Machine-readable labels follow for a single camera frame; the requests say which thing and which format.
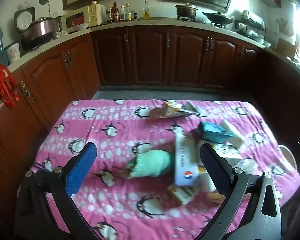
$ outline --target kitchen countertop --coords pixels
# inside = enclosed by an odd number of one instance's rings
[[[239,40],[242,40],[242,41],[248,42],[250,44],[253,44],[253,45],[255,45],[255,46],[257,46],[261,49],[265,48],[264,45],[254,41],[252,39],[249,39],[245,36],[242,36],[238,33],[235,33],[235,32],[229,31],[229,30],[225,30],[225,29],[222,29],[222,28],[219,28],[219,27],[211,26],[210,24],[178,21],[175,18],[155,18],[153,20],[151,20],[151,19],[150,20],[135,20],[135,21],[111,23],[111,24],[95,26],[95,27],[92,27],[90,29],[86,29],[86,30],[83,30],[83,31],[71,33],[71,34],[63,36],[59,39],[50,41],[50,42],[40,46],[39,48],[37,48],[37,49],[35,49],[31,52],[28,52],[27,54],[23,55],[20,59],[18,59],[17,61],[13,62],[10,66],[8,66],[8,69],[10,70],[11,73],[13,73],[18,68],[20,68],[22,65],[24,65],[25,63],[27,63],[28,61],[30,61],[34,57],[38,56],[39,54],[44,53],[48,49],[51,49],[51,48],[53,48],[57,45],[62,44],[63,42],[69,41],[69,40],[71,40],[73,38],[76,38],[78,36],[85,35],[87,33],[95,32],[95,31],[100,31],[100,30],[106,30],[106,29],[118,28],[118,27],[138,26],[138,25],[171,25],[171,26],[182,26],[182,27],[198,28],[198,29],[202,29],[202,30],[207,30],[207,31],[212,31],[212,32],[228,35],[228,36],[231,36],[233,38],[237,38]],[[284,56],[280,55],[279,53],[277,53],[276,51],[274,51],[272,49],[266,48],[266,50],[268,52],[272,53],[273,55],[277,56],[278,58],[282,59],[284,62],[291,65],[291,67],[297,69],[297,71],[300,72],[300,69],[296,65],[294,65],[293,62],[291,62],[290,60],[288,60]]]

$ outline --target microwave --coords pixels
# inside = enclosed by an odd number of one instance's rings
[[[106,7],[101,4],[93,4],[82,7],[61,17],[62,29],[68,33],[74,32],[74,26],[89,23],[93,27],[106,23]]]

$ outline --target blue gripper pad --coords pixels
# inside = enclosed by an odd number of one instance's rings
[[[62,182],[68,196],[78,193],[82,182],[97,158],[97,147],[88,142],[77,156],[72,157],[64,166]]]

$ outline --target cooking pot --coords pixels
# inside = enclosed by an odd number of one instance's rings
[[[191,4],[184,4],[184,5],[176,5],[177,8],[177,15],[178,17],[186,17],[186,18],[195,18],[197,13],[197,6]]]
[[[228,25],[232,23],[233,19],[222,15],[221,13],[204,13],[203,14],[213,23]]]
[[[39,18],[33,21],[22,35],[21,44],[24,50],[32,50],[51,41],[54,33],[52,17]]]

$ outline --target screw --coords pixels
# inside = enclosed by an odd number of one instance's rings
[[[271,173],[270,172],[265,172],[265,176],[267,177],[267,178],[271,178]]]
[[[60,173],[62,171],[62,167],[61,166],[58,166],[56,168],[54,168],[53,170],[55,173]]]
[[[29,177],[31,177],[31,176],[32,176],[32,171],[27,171],[27,172],[26,172],[26,177],[29,178]]]
[[[243,170],[241,168],[234,168],[234,172],[237,174],[241,174],[243,172]]]

